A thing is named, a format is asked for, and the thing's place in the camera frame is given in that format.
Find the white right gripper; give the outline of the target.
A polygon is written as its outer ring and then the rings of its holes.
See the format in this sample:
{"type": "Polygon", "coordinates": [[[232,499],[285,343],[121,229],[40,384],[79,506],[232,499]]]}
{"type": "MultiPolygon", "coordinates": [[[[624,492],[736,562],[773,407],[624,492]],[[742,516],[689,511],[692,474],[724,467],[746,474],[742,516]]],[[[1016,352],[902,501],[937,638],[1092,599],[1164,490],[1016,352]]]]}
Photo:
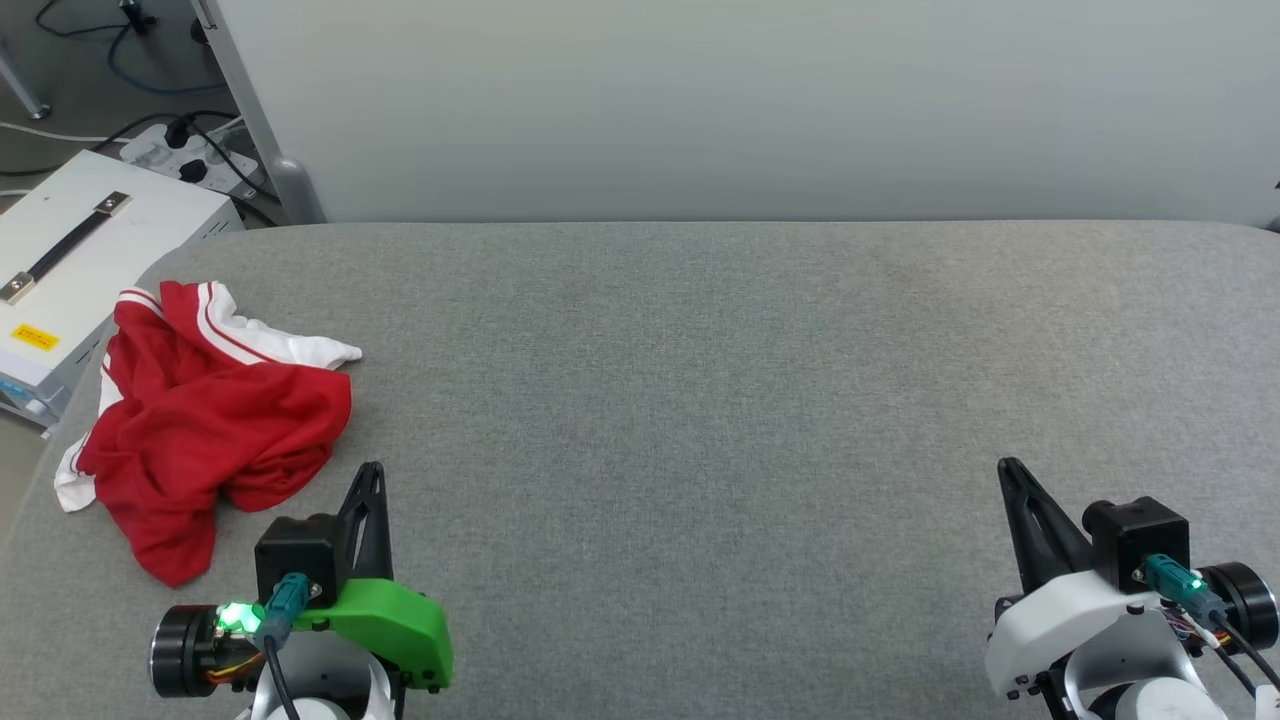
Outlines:
{"type": "Polygon", "coordinates": [[[1028,596],[995,624],[984,657],[992,691],[998,697],[1024,692],[1060,660],[1066,662],[1064,700],[1158,676],[1192,683],[1190,659],[1160,596],[1125,594],[1089,571],[1089,539],[1020,459],[1000,459],[997,474],[1028,596]]]}

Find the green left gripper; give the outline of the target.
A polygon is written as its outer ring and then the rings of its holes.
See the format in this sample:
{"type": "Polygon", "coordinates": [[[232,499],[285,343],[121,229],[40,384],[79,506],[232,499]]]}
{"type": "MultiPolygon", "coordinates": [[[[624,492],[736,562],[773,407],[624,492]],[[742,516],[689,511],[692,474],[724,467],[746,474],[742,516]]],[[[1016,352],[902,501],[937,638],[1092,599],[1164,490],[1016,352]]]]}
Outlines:
{"type": "Polygon", "coordinates": [[[300,632],[337,635],[408,675],[408,687],[440,692],[453,684],[454,656],[443,607],[396,583],[385,469],[364,462],[338,512],[339,568],[348,582],[337,602],[306,609],[300,632]]]}

